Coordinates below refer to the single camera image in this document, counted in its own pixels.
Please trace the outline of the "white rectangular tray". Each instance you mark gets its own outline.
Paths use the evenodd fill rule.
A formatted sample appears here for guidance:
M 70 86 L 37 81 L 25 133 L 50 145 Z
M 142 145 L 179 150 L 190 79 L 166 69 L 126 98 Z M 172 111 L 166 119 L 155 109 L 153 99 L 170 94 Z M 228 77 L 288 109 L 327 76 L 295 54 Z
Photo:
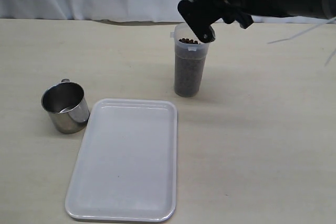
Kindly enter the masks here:
M 176 207 L 177 118 L 169 101 L 98 101 L 67 190 L 67 214 L 90 221 L 168 220 Z

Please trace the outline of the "translucent plastic tall container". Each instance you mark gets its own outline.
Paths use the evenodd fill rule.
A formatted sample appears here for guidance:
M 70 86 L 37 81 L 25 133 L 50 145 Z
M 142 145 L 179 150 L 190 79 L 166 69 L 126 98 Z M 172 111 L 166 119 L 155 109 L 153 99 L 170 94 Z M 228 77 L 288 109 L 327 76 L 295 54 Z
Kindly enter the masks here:
M 193 97 L 200 88 L 209 43 L 202 43 L 186 23 L 175 26 L 174 91 L 181 97 Z

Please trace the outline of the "steel mug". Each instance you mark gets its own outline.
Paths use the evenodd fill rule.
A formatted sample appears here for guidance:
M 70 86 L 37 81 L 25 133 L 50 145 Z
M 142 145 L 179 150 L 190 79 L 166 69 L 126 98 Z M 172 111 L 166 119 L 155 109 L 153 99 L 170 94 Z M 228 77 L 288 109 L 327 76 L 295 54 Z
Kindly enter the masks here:
M 62 79 L 48 88 L 42 95 L 41 105 L 55 128 L 63 134 L 77 133 L 88 123 L 90 110 L 84 89 L 69 79 Z

